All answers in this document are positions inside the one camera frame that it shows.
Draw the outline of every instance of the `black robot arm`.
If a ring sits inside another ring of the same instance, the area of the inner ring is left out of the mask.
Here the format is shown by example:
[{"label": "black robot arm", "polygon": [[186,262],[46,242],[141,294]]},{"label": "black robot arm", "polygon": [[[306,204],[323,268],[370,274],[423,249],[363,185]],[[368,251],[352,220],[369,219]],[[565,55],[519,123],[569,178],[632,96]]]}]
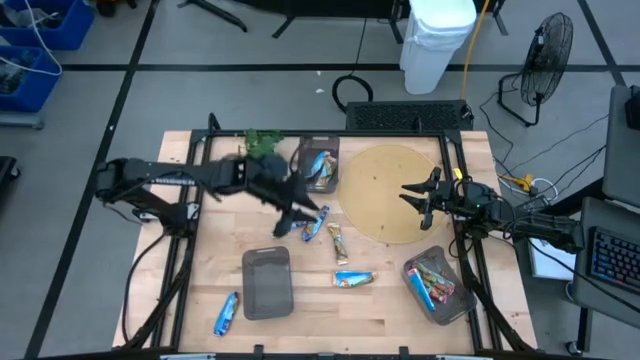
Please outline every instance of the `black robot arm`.
[{"label": "black robot arm", "polygon": [[[480,241],[489,232],[499,230],[509,233],[514,240],[529,237],[546,240],[552,246],[570,253],[577,253],[584,248],[582,228],[578,221],[568,217],[519,212],[484,184],[476,183],[471,178],[455,182],[440,181],[440,174],[441,169],[435,168],[427,181],[402,186],[411,192],[428,194],[426,199],[400,194],[402,199],[424,215],[421,229],[431,227],[433,210],[438,210],[454,215],[458,220],[456,226],[461,229],[458,236],[463,239]],[[536,351],[522,340],[484,290],[473,273],[467,254],[460,256],[465,285],[476,294],[511,348],[515,351]]]},{"label": "black robot arm", "polygon": [[138,211],[157,217],[169,235],[187,237],[193,210],[186,204],[170,204],[144,188],[146,184],[202,186],[209,195],[247,192],[282,212],[274,236],[286,235],[294,221],[315,221],[315,216],[294,205],[318,210],[309,198],[305,179],[298,172],[287,176],[287,162],[279,155],[226,157],[204,165],[158,163],[117,159],[97,168],[96,197],[104,203],[127,202]]}]

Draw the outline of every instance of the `electric fan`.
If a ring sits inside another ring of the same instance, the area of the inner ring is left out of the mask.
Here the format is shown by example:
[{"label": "electric fan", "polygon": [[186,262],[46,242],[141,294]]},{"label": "electric fan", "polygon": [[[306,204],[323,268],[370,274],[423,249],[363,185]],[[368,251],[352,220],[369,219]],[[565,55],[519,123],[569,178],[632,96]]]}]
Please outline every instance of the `electric fan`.
[{"label": "electric fan", "polygon": [[[540,120],[540,105],[553,95],[571,53],[573,23],[568,16],[557,13],[546,18],[535,31],[524,68],[516,74],[509,74],[498,83],[498,105],[526,126],[533,126]],[[502,102],[502,87],[505,80],[522,76],[520,95],[522,101],[536,107],[536,119],[529,122]]]}]

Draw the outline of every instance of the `concrete floor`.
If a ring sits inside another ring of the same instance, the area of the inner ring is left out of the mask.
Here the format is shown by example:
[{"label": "concrete floor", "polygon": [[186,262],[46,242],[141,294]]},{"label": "concrete floor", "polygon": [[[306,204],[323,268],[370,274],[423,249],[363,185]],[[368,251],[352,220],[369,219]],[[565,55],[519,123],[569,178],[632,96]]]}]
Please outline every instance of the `concrete floor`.
[{"label": "concrete floor", "polygon": [[[109,68],[81,65],[128,64],[143,27],[151,0],[139,7],[119,9],[113,19],[96,18],[83,47],[58,52],[63,64],[80,64],[67,71],[54,89],[41,116],[41,131],[0,129],[0,154],[17,157],[23,175],[0,209],[0,358],[24,355],[44,297],[55,271],[89,171],[105,132],[125,74]],[[140,56],[140,64],[320,64],[351,63],[362,31],[362,19],[296,19],[278,40],[271,33],[284,20],[217,1],[249,27],[242,33],[194,7],[176,8],[160,1]],[[638,65],[634,20],[640,3],[634,0],[588,0],[598,27],[619,65]],[[548,15],[562,11],[574,23],[573,65],[605,65],[592,31],[575,0],[506,2],[502,16],[509,36],[501,36],[488,18],[479,34],[474,64],[522,64],[533,30]],[[400,22],[401,31],[406,21]],[[461,64],[465,44],[453,57]],[[399,60],[401,46],[388,25],[367,23],[361,63]],[[614,80],[602,71],[567,72],[555,95],[544,105],[540,125],[525,129],[491,101],[485,110],[507,138],[517,144],[507,165],[528,159],[567,134],[608,112]],[[189,72],[138,71],[107,158],[119,156],[155,159],[167,130],[203,128],[215,112],[223,128],[339,129],[344,114],[333,104],[333,81],[346,71]],[[447,72],[431,94],[411,96],[404,90],[400,71],[359,71],[375,91],[375,99],[455,99],[461,72]],[[475,128],[486,130],[487,119],[478,106],[497,90],[502,72],[474,71],[469,75],[467,101],[476,115]],[[624,73],[627,84],[639,84],[640,72]],[[341,98],[362,101],[361,89],[344,85]],[[513,108],[533,115],[517,93],[506,98]],[[606,121],[519,169],[519,173],[557,179],[568,167],[604,144]],[[502,158],[507,146],[489,131],[494,154]],[[562,197],[602,174],[600,156]],[[503,194],[512,198],[508,190]],[[124,281],[131,264],[139,229],[123,222],[94,202],[86,214],[80,242],[49,327],[41,355],[106,350],[111,346],[120,312]],[[540,348],[564,353],[562,344],[577,334],[577,306],[564,298],[564,283],[533,279],[527,250],[519,249],[522,276]],[[590,355],[622,359],[637,356],[640,330],[596,314]],[[614,341],[624,347],[609,346]]]}]

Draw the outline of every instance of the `wooden table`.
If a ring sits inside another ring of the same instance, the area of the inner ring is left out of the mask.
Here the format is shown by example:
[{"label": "wooden table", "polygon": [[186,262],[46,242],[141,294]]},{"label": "wooden table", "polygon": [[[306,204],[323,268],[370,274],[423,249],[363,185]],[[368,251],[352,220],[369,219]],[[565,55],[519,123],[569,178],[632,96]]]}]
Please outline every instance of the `wooden table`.
[{"label": "wooden table", "polygon": [[[158,161],[184,162],[189,136],[189,132],[165,133]],[[463,132],[462,138],[469,173],[474,180],[499,191],[486,133]],[[211,159],[236,153],[242,143],[243,138],[215,138]],[[276,150],[288,158],[297,143],[298,138],[286,138]],[[340,164],[344,166],[363,149],[384,144],[413,148],[442,166],[437,139],[406,137],[343,137]],[[450,146],[450,157],[455,164],[452,149]],[[153,191],[169,202],[178,200],[178,187],[156,185]],[[328,204],[331,211],[327,221],[337,221],[343,227],[349,264],[340,270],[377,271],[378,279],[358,288],[335,288],[331,284],[331,273],[338,267],[327,231],[320,231],[309,243],[302,242],[299,233],[272,239],[270,233],[279,218],[272,207],[263,206],[246,194],[224,198],[220,203],[205,196],[180,351],[246,353],[253,352],[255,344],[262,344],[268,353],[397,354],[399,346],[408,346],[413,354],[473,353],[467,317],[444,327],[430,323],[400,275],[402,264],[412,256],[433,245],[446,249],[454,237],[449,216],[433,235],[422,241],[386,245],[362,235],[349,223],[336,194],[314,194],[312,198],[320,206]],[[160,233],[159,224],[145,225],[140,232],[136,256]],[[127,320],[130,333],[144,322],[156,304],[168,244],[168,240],[163,241],[151,251],[133,276]],[[284,318],[249,321],[241,306],[228,334],[215,337],[212,329],[227,296],[232,291],[242,294],[242,254],[250,249],[275,245],[286,246],[291,254],[293,313]],[[489,238],[484,242],[484,251],[496,305],[522,338],[535,347],[513,248]],[[457,260],[447,260],[459,272]],[[480,302],[477,309],[483,344],[490,347],[486,315]],[[167,313],[163,344],[168,344],[173,316],[172,307]],[[122,344],[119,329],[118,326],[115,345]]]}]

